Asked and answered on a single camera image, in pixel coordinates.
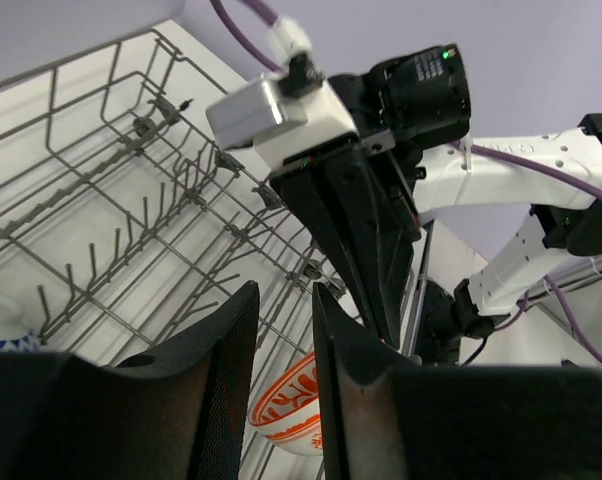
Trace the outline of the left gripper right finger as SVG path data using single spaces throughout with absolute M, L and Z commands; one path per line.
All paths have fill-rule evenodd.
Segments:
M 602 479 L 602 372 L 421 366 L 312 293 L 329 479 Z

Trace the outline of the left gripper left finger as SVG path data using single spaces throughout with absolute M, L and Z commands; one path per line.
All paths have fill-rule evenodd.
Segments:
M 114 367 L 0 353 L 0 479 L 235 479 L 259 320 L 243 284 Z

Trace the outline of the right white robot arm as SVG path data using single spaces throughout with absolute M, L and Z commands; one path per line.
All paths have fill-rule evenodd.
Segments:
M 565 259 L 601 253 L 602 114 L 553 136 L 472 139 L 455 44 L 332 78 L 297 53 L 279 87 L 291 100 L 326 95 L 330 107 L 293 131 L 271 187 L 335 267 L 364 325 L 388 346 L 400 345 L 400 306 L 427 211 L 531 208 L 497 257 L 455 288 L 434 331 L 442 344 L 487 338 Z

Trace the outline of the red patterned bowl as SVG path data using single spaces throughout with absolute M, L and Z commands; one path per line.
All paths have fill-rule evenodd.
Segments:
M 22 307 L 0 294 L 0 352 L 37 352 L 36 333 L 23 322 Z

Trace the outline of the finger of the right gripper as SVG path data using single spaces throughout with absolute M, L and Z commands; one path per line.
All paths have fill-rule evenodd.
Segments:
M 353 236 L 336 191 L 321 170 L 296 170 L 270 176 L 270 186 L 307 228 L 348 288 L 365 327 L 380 335 L 372 302 L 354 254 Z
M 349 288 L 364 325 L 400 346 L 401 304 L 416 241 L 416 212 L 405 179 L 388 154 L 352 149 L 327 163 L 329 186 L 345 222 Z

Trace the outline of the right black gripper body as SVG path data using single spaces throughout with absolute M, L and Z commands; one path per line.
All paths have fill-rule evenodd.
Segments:
M 359 135 L 348 134 L 287 160 L 270 186 L 312 233 L 360 239 L 363 231 L 421 237 L 412 198 L 422 152 L 399 142 L 384 124 L 377 90 L 363 76 L 341 74 L 329 84 L 352 115 Z

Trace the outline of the orange floral bowl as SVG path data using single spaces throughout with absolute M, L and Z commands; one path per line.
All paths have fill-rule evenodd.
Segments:
M 287 369 L 253 406 L 249 424 L 272 445 L 297 456 L 321 456 L 323 439 L 315 353 Z

